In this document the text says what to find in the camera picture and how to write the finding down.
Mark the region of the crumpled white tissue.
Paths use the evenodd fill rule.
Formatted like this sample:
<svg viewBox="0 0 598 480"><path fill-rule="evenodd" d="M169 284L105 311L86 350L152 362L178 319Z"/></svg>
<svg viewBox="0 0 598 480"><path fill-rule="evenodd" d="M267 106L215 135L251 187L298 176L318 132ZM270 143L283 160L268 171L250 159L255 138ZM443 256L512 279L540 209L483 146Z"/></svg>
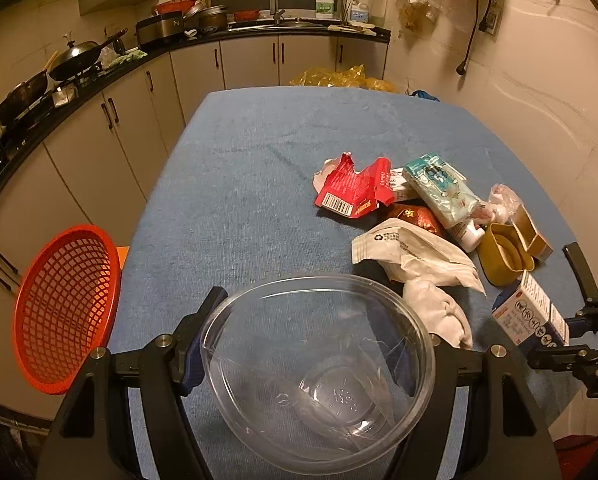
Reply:
<svg viewBox="0 0 598 480"><path fill-rule="evenodd" d="M455 348L471 349L471 328L464 310L444 290L425 280L408 281L403 299L420 317L429 333Z"/></svg>

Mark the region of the green white detergent bottle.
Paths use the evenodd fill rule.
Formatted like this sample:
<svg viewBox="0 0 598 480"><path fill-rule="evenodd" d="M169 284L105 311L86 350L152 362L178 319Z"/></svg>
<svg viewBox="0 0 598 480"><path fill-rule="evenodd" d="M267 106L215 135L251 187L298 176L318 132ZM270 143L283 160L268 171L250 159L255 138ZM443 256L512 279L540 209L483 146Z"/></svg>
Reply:
<svg viewBox="0 0 598 480"><path fill-rule="evenodd" d="M337 0L315 0L315 16L320 20L333 18L336 12Z"/></svg>

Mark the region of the black frying pan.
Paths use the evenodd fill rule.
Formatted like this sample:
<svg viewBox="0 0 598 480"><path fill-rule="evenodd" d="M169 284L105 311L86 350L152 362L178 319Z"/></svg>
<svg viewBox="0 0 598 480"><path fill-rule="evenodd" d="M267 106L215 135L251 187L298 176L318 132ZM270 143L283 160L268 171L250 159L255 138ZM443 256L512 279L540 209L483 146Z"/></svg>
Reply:
<svg viewBox="0 0 598 480"><path fill-rule="evenodd" d="M38 99L47 89L47 71L59 55L56 50L42 70L30 79L17 84L0 103L0 126L7 128Z"/></svg>

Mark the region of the white kitchen cabinets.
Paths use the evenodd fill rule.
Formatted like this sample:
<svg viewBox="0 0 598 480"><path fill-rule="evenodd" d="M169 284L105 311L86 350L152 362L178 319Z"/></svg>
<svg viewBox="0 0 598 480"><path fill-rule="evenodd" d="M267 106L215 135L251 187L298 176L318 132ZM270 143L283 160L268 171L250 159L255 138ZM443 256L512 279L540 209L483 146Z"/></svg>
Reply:
<svg viewBox="0 0 598 480"><path fill-rule="evenodd" d="M199 166L164 136L142 68L92 82L70 104L45 96L37 132L0 170L0 406L51 418L58 398L24 379L14 357L12 320L19 284L37 253L72 226L99 226L130 251L112 344L129 349L187 313L215 281L244 277L225 245L201 246L206 229L226 226L213 206L241 206L253 172L230 156L228 188L204 195Z"/></svg>

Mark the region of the white medicine box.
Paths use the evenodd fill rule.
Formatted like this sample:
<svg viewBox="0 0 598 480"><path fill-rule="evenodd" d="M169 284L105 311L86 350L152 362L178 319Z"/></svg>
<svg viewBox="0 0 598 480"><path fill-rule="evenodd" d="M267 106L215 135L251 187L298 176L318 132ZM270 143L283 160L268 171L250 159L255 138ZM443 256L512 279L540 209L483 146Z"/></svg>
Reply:
<svg viewBox="0 0 598 480"><path fill-rule="evenodd" d="M389 186L397 203L417 200L419 197L413 185L407 182L404 171L403 167L392 168L389 174Z"/></svg>

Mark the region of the steel kitchen faucet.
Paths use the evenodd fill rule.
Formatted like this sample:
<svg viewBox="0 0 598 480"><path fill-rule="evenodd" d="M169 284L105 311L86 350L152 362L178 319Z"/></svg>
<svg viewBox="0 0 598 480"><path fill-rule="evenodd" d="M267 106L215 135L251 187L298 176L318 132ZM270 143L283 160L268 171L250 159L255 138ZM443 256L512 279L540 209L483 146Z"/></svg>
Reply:
<svg viewBox="0 0 598 480"><path fill-rule="evenodd" d="M286 10L282 8L279 0L271 1L270 14L275 26L279 26L280 24L282 24L282 18L284 17L285 12Z"/></svg>

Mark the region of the clear plastic bag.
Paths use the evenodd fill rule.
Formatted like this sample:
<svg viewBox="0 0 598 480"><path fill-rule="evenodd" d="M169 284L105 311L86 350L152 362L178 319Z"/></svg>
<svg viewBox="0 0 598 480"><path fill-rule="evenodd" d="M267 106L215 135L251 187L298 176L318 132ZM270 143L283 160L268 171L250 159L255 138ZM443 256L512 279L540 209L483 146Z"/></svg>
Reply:
<svg viewBox="0 0 598 480"><path fill-rule="evenodd" d="M477 224L488 226L491 223L507 223L522 205L521 198L504 184L493 185L487 200L480 200L472 212Z"/></svg>

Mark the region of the torn red snack wrapper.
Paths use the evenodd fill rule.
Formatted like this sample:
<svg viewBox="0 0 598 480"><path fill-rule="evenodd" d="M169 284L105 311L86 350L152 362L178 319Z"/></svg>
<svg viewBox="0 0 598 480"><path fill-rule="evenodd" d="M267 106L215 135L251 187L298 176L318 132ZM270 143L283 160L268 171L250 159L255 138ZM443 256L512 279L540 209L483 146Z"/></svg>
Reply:
<svg viewBox="0 0 598 480"><path fill-rule="evenodd" d="M356 171L350 153L327 159L313 176L314 205L346 219L359 219L395 202L389 186L391 162L378 157L371 165Z"/></svg>

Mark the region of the clear plastic bowl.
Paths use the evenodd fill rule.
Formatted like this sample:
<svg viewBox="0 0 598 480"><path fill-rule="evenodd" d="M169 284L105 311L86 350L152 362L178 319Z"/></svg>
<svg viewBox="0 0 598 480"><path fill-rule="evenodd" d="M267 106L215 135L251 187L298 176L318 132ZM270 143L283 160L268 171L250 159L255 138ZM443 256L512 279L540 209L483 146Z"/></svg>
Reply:
<svg viewBox="0 0 598 480"><path fill-rule="evenodd" d="M368 465L432 397L428 330L369 278L284 278L224 299L204 323L204 371L233 434L273 466L326 476Z"/></svg>

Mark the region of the small brown cardboard box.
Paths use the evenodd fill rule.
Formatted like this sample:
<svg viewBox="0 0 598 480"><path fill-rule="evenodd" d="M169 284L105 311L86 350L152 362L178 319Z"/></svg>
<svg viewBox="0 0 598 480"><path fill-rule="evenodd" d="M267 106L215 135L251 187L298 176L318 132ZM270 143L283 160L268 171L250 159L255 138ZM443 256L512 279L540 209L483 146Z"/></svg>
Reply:
<svg viewBox="0 0 598 480"><path fill-rule="evenodd" d="M553 247L536 227L526 207L521 204L510 217L523 249L534 259L546 263L554 252Z"/></svg>

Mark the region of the blue table cloth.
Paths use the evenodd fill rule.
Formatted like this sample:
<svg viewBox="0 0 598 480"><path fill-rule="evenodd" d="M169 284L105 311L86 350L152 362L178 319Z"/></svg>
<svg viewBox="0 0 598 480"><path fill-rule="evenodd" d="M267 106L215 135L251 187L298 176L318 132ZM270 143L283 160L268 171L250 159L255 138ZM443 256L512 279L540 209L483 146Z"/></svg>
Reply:
<svg viewBox="0 0 598 480"><path fill-rule="evenodd" d="M392 169L437 154L479 206L492 186L514 190L554 248L535 271L563 315L581 296L561 251L573 232L526 166L462 108L348 88L215 92L202 102L139 220L122 272L111 345L142 347L197 311L212 286L231 295L295 276L353 274L440 292L444 328L483 348L505 342L491 318L496 291L476 255L438 280L413 248L424 235L384 226ZM375 301L347 292L295 294L235 309L218 364L238 399L263 393L267 440L323 451L308 408L391 426L417 380L413 347Z"/></svg>

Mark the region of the yellow-brown paper cup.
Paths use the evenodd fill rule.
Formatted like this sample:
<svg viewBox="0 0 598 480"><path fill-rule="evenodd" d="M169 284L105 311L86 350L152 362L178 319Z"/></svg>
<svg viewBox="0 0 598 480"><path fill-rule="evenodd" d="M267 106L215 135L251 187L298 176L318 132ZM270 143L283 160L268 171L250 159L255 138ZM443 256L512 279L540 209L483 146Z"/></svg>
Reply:
<svg viewBox="0 0 598 480"><path fill-rule="evenodd" d="M533 257L509 224L490 224L477 253L486 279L496 287L506 287L524 272L534 270Z"/></svg>

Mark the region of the dark red snack bag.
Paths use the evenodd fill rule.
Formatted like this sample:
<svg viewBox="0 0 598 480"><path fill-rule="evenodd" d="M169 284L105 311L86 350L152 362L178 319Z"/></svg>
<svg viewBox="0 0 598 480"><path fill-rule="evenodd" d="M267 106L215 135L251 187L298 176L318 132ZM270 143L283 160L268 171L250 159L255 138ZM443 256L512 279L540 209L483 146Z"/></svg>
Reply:
<svg viewBox="0 0 598 480"><path fill-rule="evenodd" d="M444 227L427 206L406 203L391 204L382 218L384 220L400 219L434 235L446 237Z"/></svg>

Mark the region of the teal tissue pack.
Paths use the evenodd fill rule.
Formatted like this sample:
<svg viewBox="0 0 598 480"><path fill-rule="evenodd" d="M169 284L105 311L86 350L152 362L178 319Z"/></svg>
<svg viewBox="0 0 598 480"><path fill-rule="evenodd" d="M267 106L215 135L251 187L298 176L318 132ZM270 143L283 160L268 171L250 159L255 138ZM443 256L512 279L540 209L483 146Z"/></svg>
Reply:
<svg viewBox="0 0 598 480"><path fill-rule="evenodd" d="M428 153L408 162L404 177L444 229L468 219L479 205L467 179L439 153Z"/></svg>

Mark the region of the black wok with lid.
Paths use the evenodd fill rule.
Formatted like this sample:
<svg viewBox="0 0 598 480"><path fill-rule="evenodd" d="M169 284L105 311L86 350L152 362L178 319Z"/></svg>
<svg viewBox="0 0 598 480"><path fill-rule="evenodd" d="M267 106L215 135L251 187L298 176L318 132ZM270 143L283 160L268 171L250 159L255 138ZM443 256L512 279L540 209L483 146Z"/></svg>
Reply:
<svg viewBox="0 0 598 480"><path fill-rule="evenodd" d="M83 41L77 44L70 36L67 36L67 49L61 52L50 64L47 75L52 80L61 82L83 73L98 61L101 50L112 44L113 41L121 39L128 32L128 28L119 30L101 44L93 40Z"/></svg>

